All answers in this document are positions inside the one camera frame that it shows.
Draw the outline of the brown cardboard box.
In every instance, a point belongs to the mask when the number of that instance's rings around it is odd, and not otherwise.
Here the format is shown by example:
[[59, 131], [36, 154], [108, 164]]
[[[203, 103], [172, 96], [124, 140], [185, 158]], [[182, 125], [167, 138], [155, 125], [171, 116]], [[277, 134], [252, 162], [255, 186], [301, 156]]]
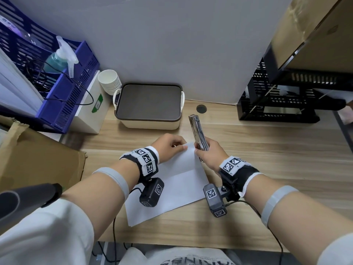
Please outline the brown cardboard box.
[[9, 128], [0, 145], [0, 192], [43, 183], [63, 190], [77, 184], [86, 155], [61, 144], [15, 119], [0, 115]]

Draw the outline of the white box green label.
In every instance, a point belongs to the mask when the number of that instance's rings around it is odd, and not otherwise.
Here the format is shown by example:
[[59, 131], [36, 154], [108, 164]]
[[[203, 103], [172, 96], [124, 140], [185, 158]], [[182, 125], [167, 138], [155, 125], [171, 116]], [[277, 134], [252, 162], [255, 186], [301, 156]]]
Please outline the white box green label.
[[104, 91], [98, 81], [100, 71], [97, 70], [90, 85], [89, 93], [85, 93], [82, 104], [73, 117], [70, 131], [99, 134], [105, 116], [112, 102], [112, 96]]

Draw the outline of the black plastic file tray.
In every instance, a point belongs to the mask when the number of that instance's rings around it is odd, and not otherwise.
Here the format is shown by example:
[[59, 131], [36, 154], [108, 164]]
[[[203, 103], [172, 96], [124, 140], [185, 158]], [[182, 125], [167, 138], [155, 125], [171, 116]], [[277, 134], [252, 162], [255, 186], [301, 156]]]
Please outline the black plastic file tray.
[[243, 121], [271, 121], [315, 124], [317, 110], [339, 111], [346, 106], [334, 98], [333, 90], [321, 93], [312, 88], [271, 84], [262, 58], [236, 105]]

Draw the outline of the silver metal stapler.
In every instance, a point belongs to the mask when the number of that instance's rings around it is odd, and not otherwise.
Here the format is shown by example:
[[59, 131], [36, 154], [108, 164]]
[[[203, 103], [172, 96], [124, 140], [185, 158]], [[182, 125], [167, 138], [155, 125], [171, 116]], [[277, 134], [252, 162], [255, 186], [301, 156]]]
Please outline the silver metal stapler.
[[195, 142], [197, 143], [197, 148], [202, 151], [208, 151], [209, 144], [207, 143], [206, 137], [205, 137], [204, 132], [202, 130], [199, 116], [192, 114], [188, 118], [189, 118], [189, 121], [190, 121], [190, 124], [192, 127]]

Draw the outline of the blue plastic file tray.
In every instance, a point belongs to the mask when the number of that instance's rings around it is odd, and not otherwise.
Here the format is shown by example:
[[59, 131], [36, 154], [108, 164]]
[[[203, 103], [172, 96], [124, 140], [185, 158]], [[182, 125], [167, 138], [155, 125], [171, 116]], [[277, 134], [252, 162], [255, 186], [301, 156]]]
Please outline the blue plastic file tray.
[[24, 76], [39, 83], [43, 89], [39, 93], [44, 97], [35, 117], [20, 115], [1, 105], [0, 115], [15, 118], [36, 131], [66, 133], [79, 105], [84, 105], [82, 99], [99, 69], [99, 61], [86, 41], [64, 38], [79, 60], [74, 66], [74, 78], [69, 78], [67, 69], [64, 74], [44, 73], [41, 70], [43, 61], [59, 48], [57, 35], [35, 23], [10, 0], [0, 0], [0, 16], [50, 48], [47, 50], [34, 45], [0, 23], [0, 48]]

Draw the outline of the black grey tube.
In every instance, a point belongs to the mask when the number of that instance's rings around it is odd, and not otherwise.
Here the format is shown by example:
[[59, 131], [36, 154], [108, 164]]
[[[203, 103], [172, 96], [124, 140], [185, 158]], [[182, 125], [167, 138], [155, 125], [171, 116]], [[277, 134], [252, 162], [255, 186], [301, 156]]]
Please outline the black grey tube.
[[0, 192], [0, 235], [38, 208], [58, 200], [63, 187], [44, 183]]

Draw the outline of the white shirt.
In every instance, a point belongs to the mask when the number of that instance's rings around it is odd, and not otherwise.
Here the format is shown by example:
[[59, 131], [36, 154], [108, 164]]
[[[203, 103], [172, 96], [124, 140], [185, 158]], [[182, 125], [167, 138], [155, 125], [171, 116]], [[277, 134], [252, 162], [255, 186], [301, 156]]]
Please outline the white shirt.
[[[93, 227], [81, 209], [59, 201], [0, 236], [0, 265], [89, 265]], [[220, 249], [174, 247], [147, 258], [128, 250], [117, 265], [240, 265]]]

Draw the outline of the person's right forearm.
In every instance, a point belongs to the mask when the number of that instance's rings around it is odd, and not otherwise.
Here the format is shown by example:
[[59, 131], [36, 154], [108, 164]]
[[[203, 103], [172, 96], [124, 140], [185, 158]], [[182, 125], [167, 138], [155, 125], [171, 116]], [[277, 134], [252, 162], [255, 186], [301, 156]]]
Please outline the person's right forearm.
[[331, 242], [353, 232], [353, 221], [293, 191], [275, 205], [268, 227], [292, 253], [319, 256]]

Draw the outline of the stack of white paper cups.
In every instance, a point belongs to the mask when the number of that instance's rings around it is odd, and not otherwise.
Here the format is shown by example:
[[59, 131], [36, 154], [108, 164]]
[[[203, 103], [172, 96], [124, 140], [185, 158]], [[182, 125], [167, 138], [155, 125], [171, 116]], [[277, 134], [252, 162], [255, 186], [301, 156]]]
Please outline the stack of white paper cups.
[[121, 92], [122, 83], [116, 71], [101, 71], [97, 78], [103, 90], [109, 95], [113, 96]]

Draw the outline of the black marker wristband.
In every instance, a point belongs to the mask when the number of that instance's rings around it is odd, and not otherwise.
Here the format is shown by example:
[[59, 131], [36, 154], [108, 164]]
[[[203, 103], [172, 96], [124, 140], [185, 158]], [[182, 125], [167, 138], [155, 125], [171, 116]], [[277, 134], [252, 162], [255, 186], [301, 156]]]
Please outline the black marker wristband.
[[140, 172], [138, 183], [148, 182], [152, 176], [158, 173], [158, 157], [155, 150], [151, 148], [138, 148], [130, 152], [126, 152], [120, 157], [137, 164]]
[[230, 156], [219, 165], [218, 174], [221, 176], [223, 186], [232, 193], [244, 197], [249, 182], [261, 173], [241, 158]]

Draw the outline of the white paper sheets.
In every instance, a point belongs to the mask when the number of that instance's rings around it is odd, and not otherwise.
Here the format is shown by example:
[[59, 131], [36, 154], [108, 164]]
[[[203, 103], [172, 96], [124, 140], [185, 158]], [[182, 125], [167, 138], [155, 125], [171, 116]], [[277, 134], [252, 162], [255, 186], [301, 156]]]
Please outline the white paper sheets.
[[158, 166], [159, 172], [155, 176], [164, 182], [164, 187], [155, 207], [142, 205], [138, 190], [129, 195], [125, 208], [130, 227], [205, 198], [203, 187], [209, 181], [200, 159], [195, 155], [194, 143], [186, 145], [187, 150]]

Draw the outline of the spray bottle teal liquid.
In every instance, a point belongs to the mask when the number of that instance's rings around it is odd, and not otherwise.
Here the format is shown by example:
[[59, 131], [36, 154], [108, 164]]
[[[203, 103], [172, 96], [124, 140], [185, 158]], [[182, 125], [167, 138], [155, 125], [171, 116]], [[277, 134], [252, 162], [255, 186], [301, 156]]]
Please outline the spray bottle teal liquid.
[[79, 63], [76, 53], [61, 36], [56, 36], [56, 39], [59, 49], [47, 58], [43, 70], [45, 73], [60, 74], [67, 69], [68, 76], [74, 78], [74, 66]]

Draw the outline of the cream storage box brown lid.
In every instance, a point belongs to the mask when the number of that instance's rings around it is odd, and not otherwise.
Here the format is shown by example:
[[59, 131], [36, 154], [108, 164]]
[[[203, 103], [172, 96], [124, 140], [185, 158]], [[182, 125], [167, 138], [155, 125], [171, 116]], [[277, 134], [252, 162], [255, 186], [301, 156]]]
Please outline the cream storage box brown lid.
[[113, 94], [114, 115], [129, 129], [176, 130], [184, 102], [178, 84], [126, 83]]

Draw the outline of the person's right hand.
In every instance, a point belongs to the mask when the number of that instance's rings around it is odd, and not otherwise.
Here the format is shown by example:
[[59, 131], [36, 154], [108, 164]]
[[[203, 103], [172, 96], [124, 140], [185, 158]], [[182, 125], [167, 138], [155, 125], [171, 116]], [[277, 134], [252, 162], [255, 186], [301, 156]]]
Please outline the person's right hand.
[[209, 144], [210, 157], [207, 161], [204, 161], [204, 163], [216, 174], [218, 174], [220, 170], [219, 166], [224, 160], [229, 158], [229, 155], [217, 141], [208, 137], [206, 137], [206, 141]]

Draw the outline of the person's left forearm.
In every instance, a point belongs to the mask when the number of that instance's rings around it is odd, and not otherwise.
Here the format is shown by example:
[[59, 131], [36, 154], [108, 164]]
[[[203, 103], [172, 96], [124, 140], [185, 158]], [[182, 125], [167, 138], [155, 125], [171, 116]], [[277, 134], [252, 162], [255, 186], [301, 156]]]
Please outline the person's left forearm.
[[97, 241], [125, 202], [121, 187], [108, 175], [96, 172], [65, 191], [62, 196], [80, 207], [90, 219]]

